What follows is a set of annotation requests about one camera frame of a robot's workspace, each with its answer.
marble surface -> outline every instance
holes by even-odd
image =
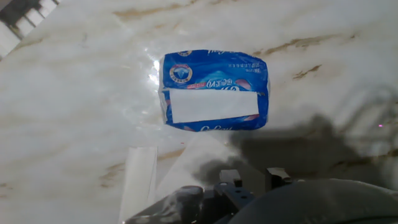
[[[0,63],[1,223],[116,223],[128,147],[158,146],[168,161],[195,137],[162,124],[157,96],[159,59],[188,49],[267,62],[266,127],[209,133],[241,148],[246,162],[304,177],[361,174],[398,188],[397,7],[395,0],[62,1]],[[264,149],[262,157],[251,149]],[[158,173],[170,166],[159,164]]]

white object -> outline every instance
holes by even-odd
[[[119,223],[143,211],[155,201],[157,147],[130,149]]]
[[[173,123],[259,114],[257,93],[251,91],[170,89],[170,101]]]

